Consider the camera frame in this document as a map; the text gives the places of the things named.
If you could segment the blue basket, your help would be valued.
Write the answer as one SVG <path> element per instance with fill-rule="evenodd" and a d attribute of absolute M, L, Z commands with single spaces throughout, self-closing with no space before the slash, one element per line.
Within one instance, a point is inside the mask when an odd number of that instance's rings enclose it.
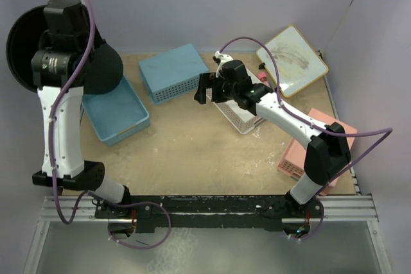
<path fill-rule="evenodd" d="M 199 76 L 208 72 L 208 67 L 192 44 L 139 62 L 143 85 L 156 105 L 196 90 Z"/>
<path fill-rule="evenodd" d="M 125 76 L 109 93 L 84 95 L 82 108 L 97 137 L 107 146 L 113 146 L 150 126 L 150 115 Z"/>

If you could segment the white plastic basket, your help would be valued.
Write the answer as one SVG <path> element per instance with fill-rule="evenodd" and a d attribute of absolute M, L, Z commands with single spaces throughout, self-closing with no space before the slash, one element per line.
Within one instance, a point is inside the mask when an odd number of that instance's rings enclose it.
<path fill-rule="evenodd" d="M 223 103 L 213 102 L 213 104 L 229 120 L 235 129 L 243 135 L 251 132 L 265 121 L 263 118 L 254 116 L 249 111 L 241 109 L 233 100 Z"/>

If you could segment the large black plastic bucket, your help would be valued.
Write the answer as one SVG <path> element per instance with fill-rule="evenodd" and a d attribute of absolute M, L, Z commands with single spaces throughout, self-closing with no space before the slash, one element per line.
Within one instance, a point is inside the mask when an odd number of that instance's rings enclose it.
<path fill-rule="evenodd" d="M 46 31 L 44 5 L 23 13 L 11 27 L 6 41 L 6 61 L 10 72 L 25 89 L 36 92 L 31 59 L 38 51 L 41 34 Z M 91 64 L 82 70 L 85 94 L 105 94 L 117 87 L 123 77 L 123 62 L 115 49 L 98 30 L 94 35 L 94 55 Z"/>

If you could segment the pink plastic basket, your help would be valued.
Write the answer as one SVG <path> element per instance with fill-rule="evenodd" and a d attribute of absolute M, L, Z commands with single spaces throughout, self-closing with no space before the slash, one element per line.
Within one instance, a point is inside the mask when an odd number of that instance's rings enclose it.
<path fill-rule="evenodd" d="M 322 121 L 326 124 L 332 124 L 334 122 L 340 123 L 346 133 L 357 133 L 358 130 L 342 121 L 329 116 L 320 110 L 312 108 L 308 115 L 316 120 Z M 294 180 L 300 179 L 304 174 L 304 158 L 306 151 L 295 140 L 292 139 L 285 149 L 283 156 L 281 157 L 277 170 L 284 173 L 286 176 L 293 178 Z M 345 172 L 339 178 L 333 180 L 321 193 L 321 196 L 326 195 L 343 195 L 343 194 L 355 194 L 354 183 L 351 178 L 350 171 Z"/>

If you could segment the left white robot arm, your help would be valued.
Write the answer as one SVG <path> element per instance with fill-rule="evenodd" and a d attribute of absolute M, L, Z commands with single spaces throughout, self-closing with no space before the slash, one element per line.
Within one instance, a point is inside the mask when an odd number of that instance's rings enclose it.
<path fill-rule="evenodd" d="M 83 95 L 112 92 L 123 78 L 121 57 L 101 38 L 81 0 L 50 0 L 43 15 L 46 30 L 31 68 L 43 109 L 45 150 L 33 183 L 92 191 L 124 218 L 132 211 L 125 186 L 106 176 L 103 163 L 84 160 L 80 142 Z"/>

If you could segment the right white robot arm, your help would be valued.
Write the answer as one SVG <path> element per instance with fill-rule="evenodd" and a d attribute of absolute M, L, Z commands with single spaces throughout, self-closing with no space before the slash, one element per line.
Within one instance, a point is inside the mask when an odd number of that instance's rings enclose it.
<path fill-rule="evenodd" d="M 289 215 L 302 216 L 308 202 L 350 163 L 341 124 L 325 124 L 287 104 L 270 87 L 254 83 L 242 61 L 222 62 L 217 73 L 200 74 L 195 101 L 205 104 L 208 90 L 212 102 L 234 101 L 241 109 L 275 124 L 305 149 L 304 174 L 288 192 L 285 203 Z"/>

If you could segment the pink capped small bottle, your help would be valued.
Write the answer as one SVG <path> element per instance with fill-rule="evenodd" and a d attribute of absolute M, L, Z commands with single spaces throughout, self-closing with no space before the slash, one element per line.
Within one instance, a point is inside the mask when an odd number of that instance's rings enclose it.
<path fill-rule="evenodd" d="M 260 80 L 261 83 L 263 83 L 264 85 L 266 85 L 267 87 L 270 87 L 270 83 L 268 81 L 267 75 L 265 72 L 260 72 L 258 74 L 258 79 Z"/>

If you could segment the small whiteboard with wooden frame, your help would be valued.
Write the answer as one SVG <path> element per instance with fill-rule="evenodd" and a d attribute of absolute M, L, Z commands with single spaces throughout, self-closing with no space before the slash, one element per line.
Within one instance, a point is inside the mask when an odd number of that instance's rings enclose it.
<path fill-rule="evenodd" d="M 281 93 L 290 98 L 325 76 L 329 68 L 294 26 L 289 25 L 256 51 Z"/>

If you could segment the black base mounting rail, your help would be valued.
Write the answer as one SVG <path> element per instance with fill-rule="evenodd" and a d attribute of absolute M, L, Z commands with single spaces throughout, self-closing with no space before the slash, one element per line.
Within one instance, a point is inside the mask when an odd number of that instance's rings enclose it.
<path fill-rule="evenodd" d="M 282 231 L 286 222 L 321 218 L 319 200 L 299 205 L 285 195 L 134 195 L 131 207 L 93 201 L 95 217 L 119 221 L 136 219 L 137 233 L 156 228 L 258 228 Z"/>

